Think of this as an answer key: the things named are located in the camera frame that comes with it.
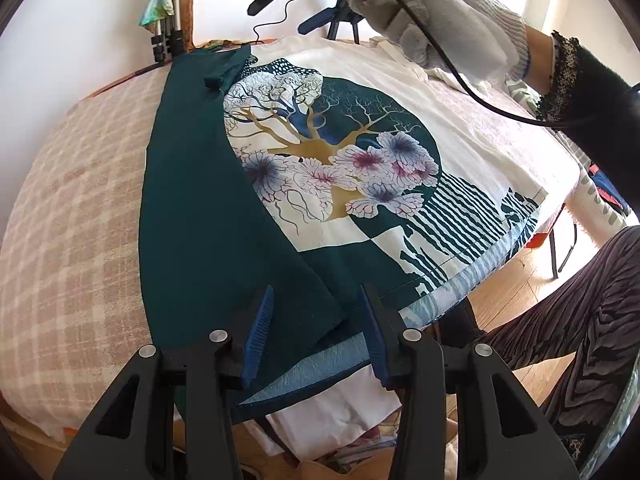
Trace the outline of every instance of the lace cuff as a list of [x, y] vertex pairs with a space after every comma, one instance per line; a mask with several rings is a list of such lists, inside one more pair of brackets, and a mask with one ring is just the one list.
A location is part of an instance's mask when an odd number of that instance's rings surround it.
[[543, 121], [565, 119], [571, 102], [572, 91], [578, 75], [577, 38], [570, 40], [558, 32], [552, 34], [554, 40], [554, 71], [551, 76], [551, 90], [538, 105], [538, 118]]

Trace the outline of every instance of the striped pants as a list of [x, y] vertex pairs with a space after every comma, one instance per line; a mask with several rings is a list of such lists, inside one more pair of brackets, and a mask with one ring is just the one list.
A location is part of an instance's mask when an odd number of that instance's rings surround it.
[[620, 231], [561, 288], [476, 342], [512, 370], [575, 352], [542, 410], [580, 468], [640, 349], [640, 226]]

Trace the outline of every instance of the plaid bedspread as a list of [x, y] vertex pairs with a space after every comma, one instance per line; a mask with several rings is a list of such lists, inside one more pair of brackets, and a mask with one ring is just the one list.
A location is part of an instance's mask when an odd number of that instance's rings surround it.
[[47, 433], [77, 428], [150, 342], [138, 218], [169, 68], [81, 102], [50, 135], [0, 250], [0, 390]]

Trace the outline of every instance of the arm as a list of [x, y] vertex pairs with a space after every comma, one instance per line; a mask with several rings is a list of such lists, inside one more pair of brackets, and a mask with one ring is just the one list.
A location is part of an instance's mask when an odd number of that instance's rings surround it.
[[[525, 78], [544, 94], [539, 118], [580, 119], [606, 110], [629, 86], [574, 38], [550, 38], [527, 27], [531, 56]], [[636, 212], [640, 211], [640, 96], [593, 123], [563, 132], [597, 164]]]

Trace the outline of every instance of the gloved hand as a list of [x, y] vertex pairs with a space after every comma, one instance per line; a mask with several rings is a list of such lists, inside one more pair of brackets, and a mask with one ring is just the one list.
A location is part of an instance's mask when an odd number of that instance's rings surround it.
[[[371, 27], [400, 45], [424, 68], [443, 67], [434, 48], [396, 0], [347, 0]], [[529, 64], [524, 22], [495, 0], [404, 0], [455, 67], [471, 80], [509, 73], [520, 79]]]

